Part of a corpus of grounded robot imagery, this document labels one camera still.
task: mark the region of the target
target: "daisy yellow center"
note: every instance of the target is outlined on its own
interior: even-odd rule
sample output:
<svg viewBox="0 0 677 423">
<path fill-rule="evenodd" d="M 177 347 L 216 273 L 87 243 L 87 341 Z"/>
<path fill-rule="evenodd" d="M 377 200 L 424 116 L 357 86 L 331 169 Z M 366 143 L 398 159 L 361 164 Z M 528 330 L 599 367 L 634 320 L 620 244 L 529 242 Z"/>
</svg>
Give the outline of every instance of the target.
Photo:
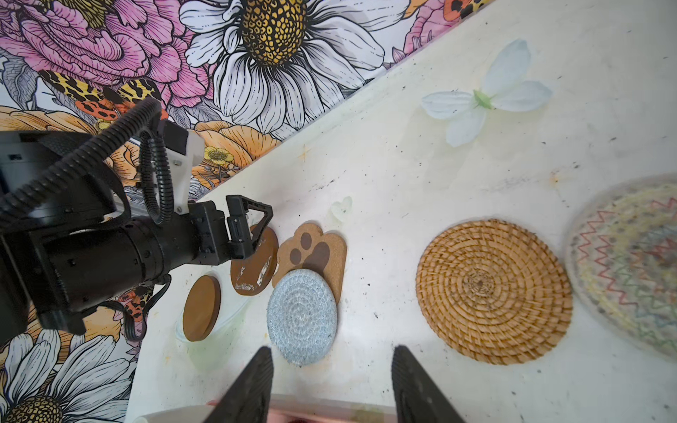
<svg viewBox="0 0 677 423">
<path fill-rule="evenodd" d="M 51 9 L 52 0 L 41 0 L 42 4 Z M 113 6 L 114 0 L 61 0 L 61 4 L 82 13 L 91 28 L 99 29 L 104 26 L 106 14 Z"/>
<path fill-rule="evenodd" d="M 63 418 L 61 407 L 54 398 L 31 397 L 13 408 L 5 423 L 61 423 Z"/>
<path fill-rule="evenodd" d="M 261 65 L 289 61 L 299 50 L 305 29 L 305 0 L 246 0 L 242 40 Z"/>
<path fill-rule="evenodd" d="M 226 164 L 233 161 L 233 155 L 223 148 L 207 148 L 204 151 L 204 156 L 215 164 Z"/>
</svg>

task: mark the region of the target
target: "wire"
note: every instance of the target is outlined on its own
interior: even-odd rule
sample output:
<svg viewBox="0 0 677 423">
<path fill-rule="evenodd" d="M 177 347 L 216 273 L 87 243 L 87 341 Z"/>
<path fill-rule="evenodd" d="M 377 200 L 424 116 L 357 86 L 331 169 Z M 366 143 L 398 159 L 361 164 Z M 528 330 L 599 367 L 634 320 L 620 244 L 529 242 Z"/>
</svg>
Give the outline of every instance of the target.
<svg viewBox="0 0 677 423">
<path fill-rule="evenodd" d="M 123 314 L 123 327 L 125 330 L 125 338 L 130 341 L 139 342 L 146 337 L 146 318 L 150 309 L 158 302 L 158 300 L 165 295 L 165 292 L 169 289 L 171 282 L 167 282 L 165 286 L 162 287 L 157 294 L 150 297 L 150 300 L 146 303 L 146 306 L 141 311 L 141 333 L 136 334 L 136 327 L 134 322 L 134 316 L 132 316 L 131 311 L 126 310 L 125 306 L 118 303 L 117 301 L 108 300 L 104 301 L 98 305 L 98 307 L 105 307 L 107 309 L 119 311 Z"/>
<path fill-rule="evenodd" d="M 171 220 L 174 213 L 174 188 L 165 141 L 160 137 L 150 137 L 147 134 L 141 134 L 140 138 L 141 192 L 144 195 L 148 215 L 157 226 L 163 226 Z M 155 167 L 155 180 L 158 185 L 159 204 L 155 198 L 153 165 Z"/>
<path fill-rule="evenodd" d="M 30 213 L 48 198 L 90 173 L 129 138 L 157 127 L 160 102 L 148 97 L 120 116 L 112 125 L 94 135 L 40 173 L 31 182 L 0 198 L 0 233 Z"/>
</svg>

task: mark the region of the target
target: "cork coaster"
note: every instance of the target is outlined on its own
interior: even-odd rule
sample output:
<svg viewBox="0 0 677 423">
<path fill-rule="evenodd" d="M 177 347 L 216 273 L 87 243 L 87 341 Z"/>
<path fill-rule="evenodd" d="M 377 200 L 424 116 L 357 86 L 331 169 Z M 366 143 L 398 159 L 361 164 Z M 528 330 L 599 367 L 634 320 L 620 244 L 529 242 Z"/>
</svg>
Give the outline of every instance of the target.
<svg viewBox="0 0 677 423">
<path fill-rule="evenodd" d="M 452 348 L 492 364 L 547 353 L 571 321 L 571 286 L 541 240 L 512 223 L 463 223 L 435 238 L 416 273 L 418 304 Z"/>
<path fill-rule="evenodd" d="M 263 291 L 275 273 L 278 262 L 278 236 L 266 227 L 256 252 L 244 260 L 233 260 L 230 265 L 230 282 L 240 295 L 256 295 Z"/>
<path fill-rule="evenodd" d="M 221 308 L 221 286 L 212 276 L 200 277 L 183 308 L 183 333 L 189 341 L 205 339 L 214 328 Z"/>
<path fill-rule="evenodd" d="M 343 285 L 343 270 L 348 247 L 335 233 L 324 235 L 314 223 L 304 223 L 294 232 L 294 237 L 283 242 L 278 251 L 278 271 L 273 276 L 273 287 L 289 271 L 309 269 L 327 282 L 339 303 Z"/>
</svg>

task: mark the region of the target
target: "white flower petal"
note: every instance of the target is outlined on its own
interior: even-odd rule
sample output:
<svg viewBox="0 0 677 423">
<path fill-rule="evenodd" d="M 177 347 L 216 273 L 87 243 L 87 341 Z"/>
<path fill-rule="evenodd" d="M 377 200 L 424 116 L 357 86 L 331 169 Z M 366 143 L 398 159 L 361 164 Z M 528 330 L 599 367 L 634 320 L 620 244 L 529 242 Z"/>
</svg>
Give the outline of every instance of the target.
<svg viewBox="0 0 677 423">
<path fill-rule="evenodd" d="M 240 0 L 232 0 L 228 5 L 228 10 L 223 13 L 223 20 L 230 23 L 235 19 L 236 14 L 242 10 L 242 2 Z"/>
<path fill-rule="evenodd" d="M 421 106 L 435 119 L 449 119 L 475 106 L 474 96 L 463 91 L 440 91 L 428 94 L 421 100 Z"/>
<path fill-rule="evenodd" d="M 190 48 L 185 53 L 186 62 L 193 67 L 202 66 L 205 63 L 216 63 L 221 53 L 223 53 L 222 41 L 222 30 L 197 34 L 193 37 Z"/>
<path fill-rule="evenodd" d="M 242 109 L 233 115 L 233 123 L 247 125 L 261 114 L 268 100 L 268 82 L 265 80 L 260 67 L 251 70 L 251 88 L 249 97 L 244 102 Z"/>
<path fill-rule="evenodd" d="M 487 117 L 487 109 L 475 107 L 451 119 L 447 126 L 447 143 L 458 147 L 469 143 L 479 135 Z"/>
<path fill-rule="evenodd" d="M 115 348 L 112 336 L 96 336 L 77 347 L 68 355 L 47 389 L 52 397 L 62 398 L 70 384 L 81 374 L 106 362 Z"/>
<path fill-rule="evenodd" d="M 5 421 L 5 414 L 7 414 L 7 409 L 9 409 L 9 404 L 5 400 L 5 397 L 0 395 L 0 422 Z"/>
<path fill-rule="evenodd" d="M 61 349 L 61 337 L 59 337 L 59 331 L 53 329 L 43 329 L 42 332 L 38 335 L 38 339 L 35 341 L 36 344 L 40 342 L 49 343 L 49 361 L 53 364 L 49 367 L 50 370 L 54 368 L 57 359 L 59 358 L 59 350 Z"/>
<path fill-rule="evenodd" d="M 330 79 L 325 78 L 324 76 L 314 72 L 313 79 L 315 80 L 315 85 L 318 87 L 318 93 L 322 99 L 322 103 L 331 109 L 335 105 L 343 101 L 343 93 L 339 86 Z"/>
<path fill-rule="evenodd" d="M 312 76 L 306 69 L 296 64 L 289 64 L 288 71 L 294 82 L 299 86 L 306 117 L 309 120 L 317 119 L 324 113 L 324 106 Z"/>
<path fill-rule="evenodd" d="M 374 70 L 383 64 L 385 51 L 360 25 L 335 16 L 314 24 L 310 31 L 326 40 L 356 68 Z"/>
<path fill-rule="evenodd" d="M 529 112 L 545 106 L 552 91 L 536 81 L 524 81 L 515 88 L 492 98 L 492 106 L 509 112 Z"/>
<path fill-rule="evenodd" d="M 179 9 L 179 20 L 191 31 L 203 34 L 219 30 L 226 25 L 225 7 L 215 7 L 201 1 L 188 1 Z"/>
<path fill-rule="evenodd" d="M 223 34 L 223 45 L 228 54 L 232 54 L 240 44 L 240 34 L 236 25 L 229 26 Z"/>
<path fill-rule="evenodd" d="M 490 97 L 507 91 L 522 82 L 531 64 L 527 42 L 515 40 L 498 54 L 482 84 L 482 92 Z"/>
<path fill-rule="evenodd" d="M 317 0 L 309 5 L 312 22 L 342 16 L 368 31 L 398 23 L 409 7 L 409 0 Z"/>
<path fill-rule="evenodd" d="M 52 367 L 56 364 L 56 356 L 59 353 L 57 348 L 55 355 L 52 351 L 53 348 L 54 345 L 46 340 L 39 342 L 21 361 L 14 380 L 12 380 L 6 392 L 7 399 L 11 403 L 18 404 L 21 400 L 35 394 L 40 385 L 47 380 Z"/>
<path fill-rule="evenodd" d="M 66 405 L 64 414 L 88 417 L 86 416 L 88 413 L 125 392 L 130 384 L 130 379 L 118 380 L 117 382 L 81 393 Z"/>
<path fill-rule="evenodd" d="M 214 70 L 214 75 L 212 76 L 212 84 L 214 84 L 214 105 L 218 107 L 219 110 L 221 109 L 221 94 L 225 95 L 228 90 L 228 87 L 226 86 L 222 91 L 221 85 L 223 84 L 223 77 L 225 76 L 225 70 L 228 67 L 230 58 L 231 56 L 228 56 L 221 60 L 221 63 L 217 65 Z"/>
<path fill-rule="evenodd" d="M 16 375 L 16 371 L 21 364 L 21 361 L 33 348 L 33 339 L 29 334 L 21 334 L 15 336 L 9 343 L 9 352 L 5 360 L 5 372 L 7 372 L 7 382 L 5 386 L 9 386 Z"/>
<path fill-rule="evenodd" d="M 125 417 L 127 413 L 127 399 L 115 399 L 103 404 L 101 407 L 87 414 L 88 418 L 102 419 L 105 421 L 115 421 Z"/>
<path fill-rule="evenodd" d="M 64 393 L 63 400 L 69 401 L 83 392 L 109 384 L 122 376 L 128 368 L 129 362 L 125 359 L 117 359 L 98 365 L 78 376 Z"/>
<path fill-rule="evenodd" d="M 275 131 L 271 132 L 270 135 L 273 136 L 275 139 L 279 139 L 281 141 L 284 141 L 285 139 L 291 137 L 297 132 L 296 129 L 292 128 L 291 126 L 287 125 L 286 123 L 283 123 L 282 126 L 279 129 L 276 129 Z"/>
<path fill-rule="evenodd" d="M 247 62 L 249 54 L 245 51 L 233 53 L 228 57 L 227 66 L 223 73 L 219 92 L 221 111 L 226 116 L 232 116 L 244 107 L 252 86 L 252 75 Z"/>
<path fill-rule="evenodd" d="M 286 106 L 282 86 L 274 79 L 269 79 L 268 100 L 265 103 L 263 111 L 256 119 L 259 130 L 262 133 L 269 133 L 280 128 L 284 122 L 285 110 Z"/>
<path fill-rule="evenodd" d="M 369 81 L 370 79 L 375 79 L 378 78 L 379 76 L 385 75 L 385 72 L 388 71 L 385 68 L 385 66 L 379 66 L 374 70 L 367 70 L 362 68 L 355 68 L 355 70 L 365 81 Z"/>
<path fill-rule="evenodd" d="M 293 128 L 300 129 L 305 123 L 305 113 L 303 111 L 303 100 L 299 86 L 294 79 L 284 71 L 278 71 L 276 74 L 282 92 L 284 93 L 284 102 L 286 104 L 287 123 Z"/>
<path fill-rule="evenodd" d="M 68 353 L 72 353 L 75 349 L 85 343 L 85 335 L 73 335 L 68 345 Z"/>
<path fill-rule="evenodd" d="M 357 89 L 364 85 L 364 79 L 346 59 L 338 54 L 326 41 L 309 40 L 301 48 L 305 57 L 320 75 L 346 87 Z"/>
</svg>

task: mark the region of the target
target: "floral wallpaper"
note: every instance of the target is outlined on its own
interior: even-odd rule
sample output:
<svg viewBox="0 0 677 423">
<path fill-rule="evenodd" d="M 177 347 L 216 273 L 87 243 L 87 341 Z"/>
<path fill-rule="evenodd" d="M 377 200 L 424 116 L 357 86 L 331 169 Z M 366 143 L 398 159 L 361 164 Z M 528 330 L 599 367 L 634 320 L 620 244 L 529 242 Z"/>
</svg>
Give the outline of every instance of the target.
<svg viewBox="0 0 677 423">
<path fill-rule="evenodd" d="M 492 0 L 0 0 L 0 131 L 96 134 L 149 95 L 205 140 L 198 199 Z M 106 164 L 133 202 L 139 147 Z M 140 323 L 150 292 L 116 298 Z M 0 422 L 122 421 L 140 345 L 99 309 L 85 336 L 0 345 Z"/>
</svg>

